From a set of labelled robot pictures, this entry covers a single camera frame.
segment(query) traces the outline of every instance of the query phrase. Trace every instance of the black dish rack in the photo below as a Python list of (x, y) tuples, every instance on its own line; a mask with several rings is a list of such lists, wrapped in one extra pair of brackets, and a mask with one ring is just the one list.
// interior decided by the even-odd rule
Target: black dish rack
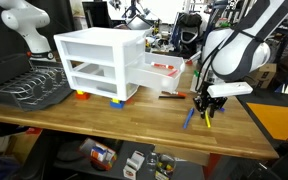
[(24, 54), (0, 59), (0, 104), (39, 110), (71, 92), (61, 63), (30, 61)]

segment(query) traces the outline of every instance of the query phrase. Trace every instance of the blue pen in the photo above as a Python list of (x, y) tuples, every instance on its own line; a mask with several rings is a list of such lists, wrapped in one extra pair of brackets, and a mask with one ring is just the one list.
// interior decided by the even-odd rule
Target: blue pen
[(184, 126), (183, 126), (184, 129), (187, 128), (187, 125), (190, 122), (190, 119), (193, 116), (193, 114), (194, 114), (194, 108), (191, 108), (190, 112), (188, 113), (188, 115), (186, 117), (186, 120), (185, 120), (185, 123), (184, 123)]

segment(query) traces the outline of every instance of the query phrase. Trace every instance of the orange lego block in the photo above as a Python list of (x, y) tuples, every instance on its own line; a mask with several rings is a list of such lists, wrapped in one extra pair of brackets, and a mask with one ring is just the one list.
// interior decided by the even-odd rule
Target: orange lego block
[(90, 98), (90, 94), (86, 92), (83, 92), (82, 94), (80, 92), (76, 92), (75, 97), (77, 99), (86, 100)]

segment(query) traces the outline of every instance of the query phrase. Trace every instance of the cardboard box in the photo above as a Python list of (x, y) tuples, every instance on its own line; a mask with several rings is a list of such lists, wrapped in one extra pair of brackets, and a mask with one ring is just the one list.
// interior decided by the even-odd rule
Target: cardboard box
[(276, 64), (264, 64), (257, 70), (251, 72), (244, 80), (255, 88), (265, 89), (268, 87), (276, 73)]

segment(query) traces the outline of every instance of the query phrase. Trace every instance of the wire rack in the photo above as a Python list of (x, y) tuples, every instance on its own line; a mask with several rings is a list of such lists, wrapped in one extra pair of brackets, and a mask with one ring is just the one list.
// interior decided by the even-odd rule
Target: wire rack
[(65, 84), (63, 68), (34, 66), (29, 72), (1, 84), (0, 91), (12, 94), (19, 104), (38, 105)]

